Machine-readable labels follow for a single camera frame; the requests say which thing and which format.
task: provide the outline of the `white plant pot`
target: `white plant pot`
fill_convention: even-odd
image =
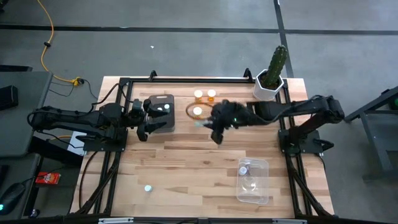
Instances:
[[[260,72],[260,74],[256,76],[256,85],[254,86],[254,91],[253,91],[254,97],[256,97],[258,100],[263,100],[263,101],[272,100],[284,85],[284,80],[279,76],[280,85],[275,90],[269,90],[267,88],[261,87],[260,76],[266,72],[267,69],[264,69],[262,72]]]

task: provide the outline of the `small bottle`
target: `small bottle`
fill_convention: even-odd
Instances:
[[[207,95],[208,95],[208,101],[209,102],[213,102],[214,101],[214,97],[216,96],[216,90],[207,91]]]
[[[195,92],[193,92],[193,94],[195,95],[195,101],[196,102],[201,102],[201,98],[203,96],[203,92],[200,90],[195,90]]]

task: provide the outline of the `yellow cable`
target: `yellow cable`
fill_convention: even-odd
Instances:
[[[41,6],[42,9],[44,10],[44,12],[46,13],[46,15],[47,15],[47,17],[48,17],[48,19],[49,19],[49,21],[50,21],[50,24],[51,24],[51,36],[50,36],[49,40],[47,41],[47,43],[51,44],[51,40],[52,40],[52,38],[53,38],[53,36],[54,36],[54,24],[53,24],[53,22],[52,22],[52,19],[51,19],[51,17],[50,17],[49,12],[47,12],[47,10],[46,10],[46,8],[44,7],[44,5],[40,2],[40,0],[37,0],[37,2],[40,4],[40,6]],[[44,64],[44,55],[45,55],[47,49],[48,49],[48,47],[45,46],[44,49],[43,49],[43,52],[42,52],[42,56],[41,56],[41,58],[40,58],[40,61],[42,62],[42,66],[43,66],[44,70],[45,70],[46,72],[49,72],[48,68],[47,68],[47,67],[45,66],[45,64]],[[79,79],[80,77],[76,77],[76,78],[73,79],[73,80],[67,80],[67,79],[64,79],[64,78],[60,78],[60,77],[58,77],[58,76],[56,76],[56,75],[53,75],[53,76],[54,76],[54,78],[56,78],[57,80],[61,80],[61,81],[68,82],[68,83],[72,83],[72,84],[75,85],[75,86],[79,85],[78,79]]]
[[[58,136],[57,138],[72,138],[72,136]]]

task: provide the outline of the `computer mouse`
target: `computer mouse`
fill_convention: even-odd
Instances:
[[[17,206],[19,199],[25,192],[22,183],[12,184],[0,197],[0,215],[7,215]]]

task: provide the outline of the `potted cactus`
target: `potted cactus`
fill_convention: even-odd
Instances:
[[[264,69],[256,77],[253,95],[258,100],[271,100],[284,85],[280,73],[285,65],[287,49],[280,45],[275,49],[268,70]]]

